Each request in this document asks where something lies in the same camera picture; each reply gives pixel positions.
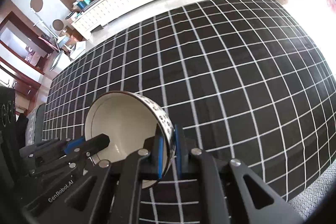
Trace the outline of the black white grid tablecloth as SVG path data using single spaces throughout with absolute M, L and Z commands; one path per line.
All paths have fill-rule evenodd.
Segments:
M 91 103 L 112 90 L 154 100 L 287 201 L 335 161 L 334 76 L 275 0 L 206 0 L 109 35 L 52 81 L 43 139 L 83 136 Z

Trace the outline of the small patterned ceramic bowl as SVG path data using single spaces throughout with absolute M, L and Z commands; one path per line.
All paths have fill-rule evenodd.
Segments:
M 91 156 L 94 164 L 125 159 L 141 149 L 156 129 L 163 138 L 162 176 L 165 176 L 176 150 L 174 127 L 166 112 L 150 98 L 124 91 L 107 92 L 92 103 L 84 123 L 86 140 L 100 134 L 110 140 L 108 147 Z

